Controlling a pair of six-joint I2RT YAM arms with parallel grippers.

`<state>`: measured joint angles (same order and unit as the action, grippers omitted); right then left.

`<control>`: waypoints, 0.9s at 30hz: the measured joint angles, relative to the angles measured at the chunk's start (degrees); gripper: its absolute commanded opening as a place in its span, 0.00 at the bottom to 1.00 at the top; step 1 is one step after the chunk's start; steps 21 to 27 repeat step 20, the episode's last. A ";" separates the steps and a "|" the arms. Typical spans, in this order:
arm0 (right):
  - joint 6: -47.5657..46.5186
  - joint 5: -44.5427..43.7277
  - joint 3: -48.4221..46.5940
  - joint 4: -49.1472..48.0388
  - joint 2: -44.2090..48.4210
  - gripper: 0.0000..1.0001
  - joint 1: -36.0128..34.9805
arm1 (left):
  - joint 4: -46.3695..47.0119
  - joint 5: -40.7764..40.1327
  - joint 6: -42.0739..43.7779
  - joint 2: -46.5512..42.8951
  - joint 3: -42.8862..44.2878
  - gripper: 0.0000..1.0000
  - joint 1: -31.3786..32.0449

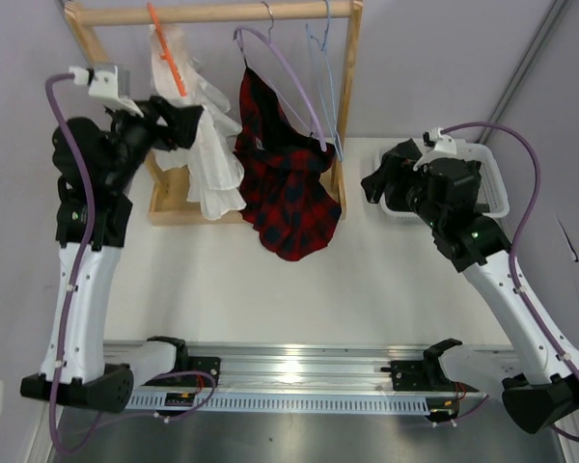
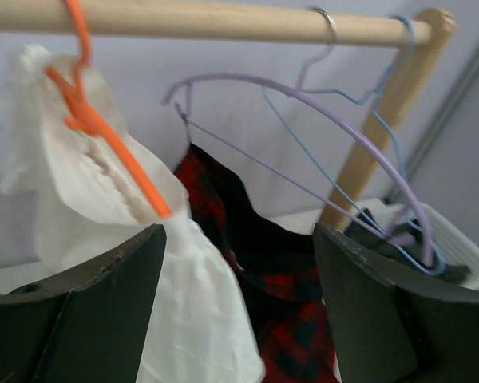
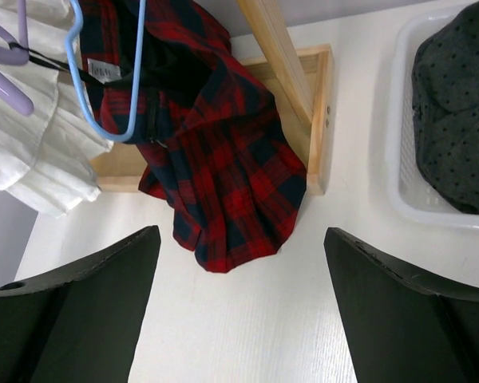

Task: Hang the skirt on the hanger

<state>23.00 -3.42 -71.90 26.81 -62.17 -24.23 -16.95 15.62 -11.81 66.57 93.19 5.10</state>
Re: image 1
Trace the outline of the white skirt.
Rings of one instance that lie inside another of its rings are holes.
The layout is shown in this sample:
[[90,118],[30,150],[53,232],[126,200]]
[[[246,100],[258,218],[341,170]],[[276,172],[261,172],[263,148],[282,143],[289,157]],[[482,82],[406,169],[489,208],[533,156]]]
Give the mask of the white skirt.
[[203,216],[216,221],[246,206],[239,193],[244,168],[233,153],[234,141],[242,126],[228,116],[231,109],[228,98],[194,68],[182,29],[178,25],[165,25],[163,35],[186,95],[179,93],[168,63],[161,58],[162,48],[155,28],[151,27],[154,89],[175,107],[200,105],[204,111],[191,149],[179,150],[172,161],[164,160],[161,166],[187,167],[190,186],[186,200],[199,204]]

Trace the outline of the orange plastic hanger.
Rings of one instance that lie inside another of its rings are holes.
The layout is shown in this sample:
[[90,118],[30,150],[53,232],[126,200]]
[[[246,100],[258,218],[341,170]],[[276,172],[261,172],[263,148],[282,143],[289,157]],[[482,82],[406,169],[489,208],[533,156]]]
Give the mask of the orange plastic hanger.
[[169,70],[172,74],[172,77],[174,79],[175,85],[177,87],[177,90],[179,92],[179,95],[181,97],[186,97],[187,96],[186,88],[185,88],[184,83],[182,81],[182,78],[181,78],[181,75],[179,73],[179,69],[176,65],[176,62],[174,60],[173,54],[168,46],[168,42],[166,41],[166,37],[165,37],[161,22],[159,21],[156,10],[151,2],[147,3],[147,9],[148,9],[149,14],[151,16],[154,31],[155,31],[155,34],[156,34],[156,37],[157,37],[157,40],[159,42],[159,46],[161,49],[159,57],[161,60],[163,60],[167,63],[168,68],[169,68]]

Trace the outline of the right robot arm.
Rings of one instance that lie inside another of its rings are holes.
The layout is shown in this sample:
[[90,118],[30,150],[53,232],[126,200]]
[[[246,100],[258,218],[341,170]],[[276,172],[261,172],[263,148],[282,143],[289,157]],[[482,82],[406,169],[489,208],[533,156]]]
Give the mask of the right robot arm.
[[462,383],[498,398],[530,434],[579,410],[579,350],[516,266],[498,224],[509,202],[490,150],[451,138],[425,149],[406,140],[379,149],[374,167],[361,181],[367,201],[428,226],[437,250],[491,309],[517,357],[505,364],[443,340],[424,352],[423,381],[436,390]]

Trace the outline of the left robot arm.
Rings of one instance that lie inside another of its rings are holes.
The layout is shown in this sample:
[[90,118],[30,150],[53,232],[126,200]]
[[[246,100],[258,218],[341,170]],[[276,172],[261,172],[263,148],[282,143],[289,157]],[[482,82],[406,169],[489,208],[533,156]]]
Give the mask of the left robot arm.
[[52,134],[52,162],[60,173],[59,295],[40,370],[20,382],[24,397],[117,414],[137,386],[156,376],[177,386],[189,376],[185,343],[175,338],[152,337],[128,360],[104,360],[110,286],[132,210],[126,188],[151,150],[191,148],[204,114],[200,105],[175,107],[161,96],[136,105],[136,114],[108,109],[107,130],[76,117]]

